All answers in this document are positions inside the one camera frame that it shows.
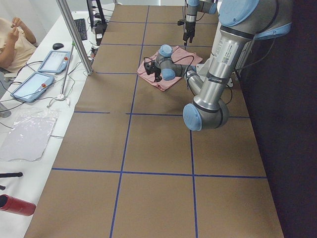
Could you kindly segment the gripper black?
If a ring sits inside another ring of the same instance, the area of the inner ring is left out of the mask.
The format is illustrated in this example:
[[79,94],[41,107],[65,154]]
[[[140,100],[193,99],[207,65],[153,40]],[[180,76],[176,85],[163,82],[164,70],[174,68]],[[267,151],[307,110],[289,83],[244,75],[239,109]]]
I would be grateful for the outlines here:
[[158,68],[158,67],[155,66],[155,65],[152,65],[152,66],[151,66],[151,69],[152,69],[152,72],[153,72],[154,75],[155,75],[155,80],[154,80],[154,82],[161,81],[161,80],[162,80],[162,77],[161,77],[161,69]]
[[184,32],[184,36],[183,36],[183,42],[184,45],[187,45],[187,37],[190,37],[189,42],[192,43],[193,42],[193,37],[195,36],[195,26],[196,23],[195,22],[185,22],[185,32]]

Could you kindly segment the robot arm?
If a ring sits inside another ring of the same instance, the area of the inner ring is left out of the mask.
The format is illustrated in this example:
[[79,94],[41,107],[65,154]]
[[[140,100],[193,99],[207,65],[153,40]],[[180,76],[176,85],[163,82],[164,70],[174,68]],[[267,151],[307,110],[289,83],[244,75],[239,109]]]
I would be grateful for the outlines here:
[[187,12],[185,18],[178,21],[178,25],[185,25],[183,33],[183,42],[186,46],[188,41],[192,43],[195,37],[195,27],[198,12],[215,14],[217,9],[217,0],[188,0]]
[[291,0],[224,0],[218,10],[221,38],[207,62],[209,68],[201,79],[192,65],[173,62],[172,48],[162,45],[155,60],[144,62],[155,81],[183,77],[195,95],[183,109],[183,119],[192,131],[219,128],[229,118],[222,93],[246,43],[266,40],[289,33],[292,23]]

